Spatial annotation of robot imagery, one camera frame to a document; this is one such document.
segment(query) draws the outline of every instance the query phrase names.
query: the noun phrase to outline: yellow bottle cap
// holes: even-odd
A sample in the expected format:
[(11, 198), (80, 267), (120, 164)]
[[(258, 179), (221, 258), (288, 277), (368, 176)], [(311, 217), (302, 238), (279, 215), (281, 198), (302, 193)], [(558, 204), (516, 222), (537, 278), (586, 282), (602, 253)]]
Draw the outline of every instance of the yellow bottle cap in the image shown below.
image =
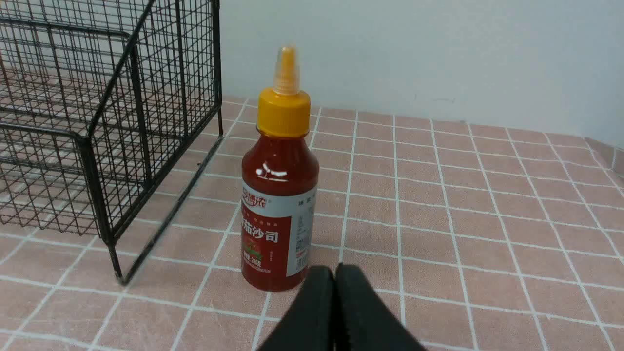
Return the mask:
[(258, 129), (276, 137), (303, 137), (310, 131), (310, 96), (299, 90), (299, 65), (294, 46), (280, 49), (273, 87), (260, 93)]

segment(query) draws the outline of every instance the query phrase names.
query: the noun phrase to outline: white wall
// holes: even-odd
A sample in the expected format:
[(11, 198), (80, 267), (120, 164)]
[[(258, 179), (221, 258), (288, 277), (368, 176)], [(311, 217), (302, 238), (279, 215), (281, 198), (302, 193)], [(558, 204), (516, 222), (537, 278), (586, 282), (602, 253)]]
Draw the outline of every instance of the white wall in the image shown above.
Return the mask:
[(222, 0), (221, 24), (225, 94), (257, 96), (294, 42), (314, 104), (577, 135), (624, 121), (622, 0)]

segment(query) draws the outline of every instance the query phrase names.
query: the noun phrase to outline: wire mesh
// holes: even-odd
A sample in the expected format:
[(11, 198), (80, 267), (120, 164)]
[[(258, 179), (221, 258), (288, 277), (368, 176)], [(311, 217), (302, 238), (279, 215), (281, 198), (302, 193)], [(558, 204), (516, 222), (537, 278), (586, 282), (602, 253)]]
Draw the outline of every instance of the wire mesh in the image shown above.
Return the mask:
[(212, 1), (0, 2), (0, 221), (115, 242), (217, 112)]

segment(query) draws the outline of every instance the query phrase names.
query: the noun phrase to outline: tiled floor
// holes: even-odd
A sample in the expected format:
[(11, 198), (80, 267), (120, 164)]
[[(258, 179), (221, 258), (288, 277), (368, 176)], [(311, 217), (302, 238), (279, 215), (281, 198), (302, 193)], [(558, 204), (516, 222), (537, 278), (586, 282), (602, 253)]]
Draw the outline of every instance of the tiled floor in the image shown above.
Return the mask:
[[(227, 139), (129, 287), (97, 239), (0, 227), (3, 350), (250, 350), (266, 338), (296, 289), (267, 294), (240, 274), (240, 161), (256, 107), (228, 101)], [(624, 185), (582, 138), (312, 113), (313, 264), (358, 264), (431, 350), (624, 350)], [(122, 264), (216, 132), (122, 237)]]

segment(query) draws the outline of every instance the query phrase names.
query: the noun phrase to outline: red sauce bottle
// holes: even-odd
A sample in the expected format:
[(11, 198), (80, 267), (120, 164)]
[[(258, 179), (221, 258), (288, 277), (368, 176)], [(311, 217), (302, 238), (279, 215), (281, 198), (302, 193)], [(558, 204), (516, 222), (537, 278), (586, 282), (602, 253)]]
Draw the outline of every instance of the red sauce bottle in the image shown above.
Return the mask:
[(258, 131), (242, 164), (241, 266), (254, 287), (282, 291), (308, 271), (319, 173), (303, 139), (310, 97), (299, 90), (294, 47), (281, 48), (273, 87), (260, 93)]

